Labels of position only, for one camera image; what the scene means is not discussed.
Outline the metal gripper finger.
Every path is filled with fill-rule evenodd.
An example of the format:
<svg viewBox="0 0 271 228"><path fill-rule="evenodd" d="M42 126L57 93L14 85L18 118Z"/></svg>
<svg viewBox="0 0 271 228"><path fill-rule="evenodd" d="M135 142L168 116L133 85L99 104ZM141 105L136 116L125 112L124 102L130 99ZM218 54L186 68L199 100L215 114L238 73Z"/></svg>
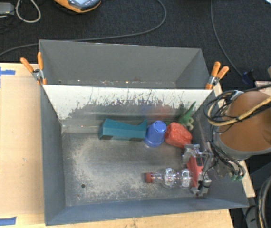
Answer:
<svg viewBox="0 0 271 228"><path fill-rule="evenodd" d="M197 183L190 188L190 191L197 197L203 196L208 193L211 183L211 179L197 181Z"/></svg>
<svg viewBox="0 0 271 228"><path fill-rule="evenodd" d="M205 159L204 163L213 162L213 153L208 151L200 151L199 144L187 144L184 146L184 153L182 154L182 163L188 163L190 157L202 157Z"/></svg>

